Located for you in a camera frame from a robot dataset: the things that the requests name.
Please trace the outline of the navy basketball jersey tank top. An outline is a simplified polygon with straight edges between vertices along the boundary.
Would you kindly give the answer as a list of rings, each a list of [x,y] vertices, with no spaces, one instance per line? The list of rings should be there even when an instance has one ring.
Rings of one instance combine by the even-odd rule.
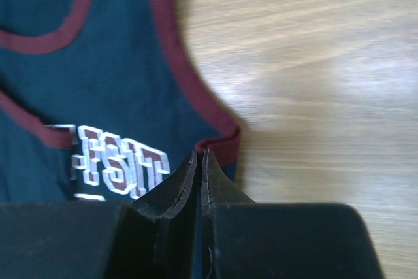
[[[198,155],[231,181],[240,127],[195,72],[174,0],[1,0],[1,205],[132,203]]]

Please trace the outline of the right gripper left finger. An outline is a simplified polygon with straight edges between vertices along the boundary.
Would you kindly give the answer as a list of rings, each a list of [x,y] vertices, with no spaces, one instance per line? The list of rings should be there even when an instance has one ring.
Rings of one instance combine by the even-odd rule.
[[[1,205],[2,278],[190,278],[198,155],[132,203]]]

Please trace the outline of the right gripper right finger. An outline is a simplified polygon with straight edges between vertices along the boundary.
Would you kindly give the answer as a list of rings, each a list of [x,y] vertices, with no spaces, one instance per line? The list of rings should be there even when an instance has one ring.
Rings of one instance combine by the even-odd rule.
[[[343,203],[256,203],[202,159],[204,278],[383,278],[361,215]]]

